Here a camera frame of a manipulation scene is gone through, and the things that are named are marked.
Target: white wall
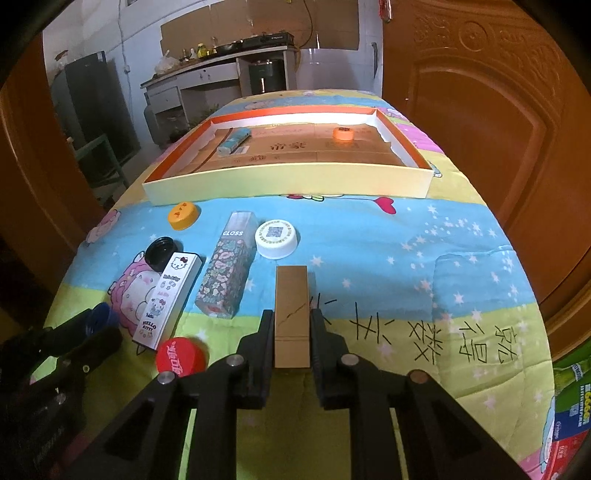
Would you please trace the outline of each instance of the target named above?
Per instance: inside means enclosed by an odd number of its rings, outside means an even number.
[[[104,50],[107,60],[113,62],[142,146],[151,144],[152,140],[144,120],[145,91],[140,89],[139,85],[152,77],[154,66],[162,55],[160,26],[173,18],[216,1],[220,0],[138,0],[126,7],[126,1],[121,0],[121,26],[127,63],[130,68],[131,95],[128,92],[128,81],[124,73],[121,35],[118,27],[119,0],[76,0],[73,4],[77,5],[76,11],[79,16],[72,15],[69,20],[72,23],[76,21],[79,23],[77,26],[72,25],[70,29],[80,31],[84,54]],[[371,42],[375,41],[381,55],[382,24],[378,8],[378,0],[359,0],[359,50],[325,48],[303,50],[297,72],[298,88],[349,88],[373,91],[381,95],[382,68],[380,65],[374,79],[374,54],[371,46]]]
[[[43,31],[43,54],[49,82],[57,72],[56,55],[69,51],[68,58],[82,56],[84,36],[82,34],[82,0],[76,0]]]

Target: wooden door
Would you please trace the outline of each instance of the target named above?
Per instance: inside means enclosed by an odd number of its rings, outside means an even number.
[[[591,335],[577,319],[591,298],[591,97],[510,0],[391,1],[384,99],[487,202],[530,279],[553,355],[564,354]]]
[[[0,90],[0,235],[55,293],[105,214],[57,123],[39,34]]]

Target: carved door panel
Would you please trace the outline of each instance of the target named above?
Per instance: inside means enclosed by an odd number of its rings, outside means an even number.
[[[467,175],[550,318],[591,278],[589,265],[558,288],[591,245],[591,98],[552,38],[511,1],[392,2],[384,99]]]

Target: white bottle cap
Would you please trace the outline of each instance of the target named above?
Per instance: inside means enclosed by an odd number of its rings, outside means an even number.
[[[256,250],[265,258],[279,260],[297,248],[294,226],[285,220],[269,220],[256,229]]]

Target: floral box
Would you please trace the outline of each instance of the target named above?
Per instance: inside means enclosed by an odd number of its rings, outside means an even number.
[[[256,254],[257,227],[252,212],[230,215],[195,298],[195,305],[206,315],[225,319],[236,315]]]

